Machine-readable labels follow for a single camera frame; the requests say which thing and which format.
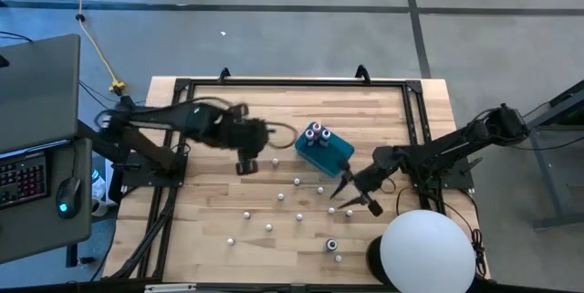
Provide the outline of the blue plastic bin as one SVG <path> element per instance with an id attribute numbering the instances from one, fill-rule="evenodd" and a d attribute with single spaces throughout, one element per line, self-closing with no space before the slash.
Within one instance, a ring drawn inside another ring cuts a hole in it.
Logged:
<path id="1" fill-rule="evenodd" d="M 302 131 L 297 138 L 294 147 L 297 154 L 305 161 L 315 166 L 324 174 L 330 177 L 336 177 L 341 173 L 339 163 L 348 161 L 355 152 L 355 148 L 349 142 L 345 141 L 336 133 L 321 124 L 322 130 L 327 129 L 331 133 L 328 146 L 324 147 L 319 143 L 320 134 L 315 134 L 314 144 L 312 146 L 307 146 L 304 133 L 306 130 L 311 129 L 313 122 L 316 121 L 310 122 Z"/>

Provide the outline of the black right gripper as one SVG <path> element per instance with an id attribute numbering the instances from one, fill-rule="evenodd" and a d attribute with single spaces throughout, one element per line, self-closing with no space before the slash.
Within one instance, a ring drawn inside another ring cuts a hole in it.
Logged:
<path id="1" fill-rule="evenodd" d="M 336 197 L 348 185 L 348 183 L 353 180 L 354 177 L 348 161 L 340 162 L 339 168 L 341 169 L 340 182 L 335 191 L 329 197 L 330 199 Z M 355 175 L 355 187 L 361 194 L 368 194 L 370 192 L 379 190 L 381 188 L 382 182 L 385 179 L 388 179 L 391 175 L 392 172 L 389 170 L 383 169 L 375 164 L 371 164 Z M 339 209 L 357 204 L 368 205 L 369 203 L 370 198 L 368 196 L 359 195 L 340 205 Z"/>

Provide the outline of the clear drink bottle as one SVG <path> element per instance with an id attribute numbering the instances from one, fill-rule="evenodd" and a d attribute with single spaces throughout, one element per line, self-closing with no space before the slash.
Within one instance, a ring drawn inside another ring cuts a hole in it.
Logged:
<path id="1" fill-rule="evenodd" d="M 93 170 L 91 179 L 92 179 L 91 185 L 92 197 L 95 199 L 101 199 L 106 193 L 106 182 L 103 179 L 103 177 L 99 174 L 98 170 Z"/>

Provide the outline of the grey side desk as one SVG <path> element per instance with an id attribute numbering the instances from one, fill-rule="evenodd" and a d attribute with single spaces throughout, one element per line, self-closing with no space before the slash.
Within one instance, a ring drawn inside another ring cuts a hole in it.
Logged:
<path id="1" fill-rule="evenodd" d="M 0 264 L 69 246 L 90 237 L 91 152 L 88 139 L 46 150 L 48 196 L 0 209 Z M 63 219 L 57 213 L 57 189 L 69 177 L 80 180 L 78 212 Z"/>

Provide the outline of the black backlit keyboard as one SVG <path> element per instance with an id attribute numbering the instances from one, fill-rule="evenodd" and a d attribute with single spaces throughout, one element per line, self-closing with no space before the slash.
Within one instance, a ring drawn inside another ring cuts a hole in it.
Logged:
<path id="1" fill-rule="evenodd" d="M 47 196 L 47 157 L 44 152 L 0 159 L 0 209 Z"/>

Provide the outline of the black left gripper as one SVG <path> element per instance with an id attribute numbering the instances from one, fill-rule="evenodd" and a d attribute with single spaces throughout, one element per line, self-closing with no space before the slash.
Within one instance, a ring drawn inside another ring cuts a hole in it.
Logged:
<path id="1" fill-rule="evenodd" d="M 248 173 L 257 173 L 256 157 L 268 143 L 268 128 L 265 120 L 247 119 L 224 123 L 221 126 L 221 139 L 227 149 L 236 150 L 238 162 L 235 165 L 238 175 L 245 175 L 245 165 L 248 162 Z"/>

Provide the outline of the black computer mouse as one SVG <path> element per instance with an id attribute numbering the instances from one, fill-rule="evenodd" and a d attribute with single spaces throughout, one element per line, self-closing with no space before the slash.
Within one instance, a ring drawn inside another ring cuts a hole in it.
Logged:
<path id="1" fill-rule="evenodd" d="M 62 181 L 56 192 L 57 215 L 70 219 L 77 215 L 80 208 L 80 186 L 78 177 L 69 177 Z"/>

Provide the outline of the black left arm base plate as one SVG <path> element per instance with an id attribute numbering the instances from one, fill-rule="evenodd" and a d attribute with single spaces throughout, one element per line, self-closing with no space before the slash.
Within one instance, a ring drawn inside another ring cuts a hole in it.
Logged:
<path id="1" fill-rule="evenodd" d="M 174 160 L 174 169 L 164 170 L 159 164 L 149 161 L 136 152 L 131 152 L 127 161 L 121 165 L 123 172 L 121 184 L 127 187 L 181 187 L 188 156 L 185 153 L 174 154 Z"/>

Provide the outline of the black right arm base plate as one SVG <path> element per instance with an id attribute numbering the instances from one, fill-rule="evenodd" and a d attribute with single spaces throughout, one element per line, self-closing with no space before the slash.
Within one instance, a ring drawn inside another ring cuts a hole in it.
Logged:
<path id="1" fill-rule="evenodd" d="M 464 157 L 445 168 L 435 168 L 430 176 L 424 175 L 425 181 L 418 183 L 417 186 L 424 189 L 437 189 L 441 186 L 443 189 L 473 191 L 475 185 L 472 170 L 482 160 L 482 157 L 474 159 Z"/>

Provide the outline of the grey metal cart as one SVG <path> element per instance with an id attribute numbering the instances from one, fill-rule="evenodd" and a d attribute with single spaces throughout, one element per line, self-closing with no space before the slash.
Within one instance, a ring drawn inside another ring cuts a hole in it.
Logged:
<path id="1" fill-rule="evenodd" d="M 536 229 L 584 224 L 584 79 L 548 101 L 527 123 L 552 214 Z"/>

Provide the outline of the white mug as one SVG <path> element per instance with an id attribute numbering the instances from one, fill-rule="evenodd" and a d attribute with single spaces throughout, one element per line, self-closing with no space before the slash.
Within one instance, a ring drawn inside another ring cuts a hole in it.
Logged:
<path id="1" fill-rule="evenodd" d="M 109 210 L 109 205 L 102 198 L 92 199 L 91 214 L 93 217 L 103 217 Z"/>

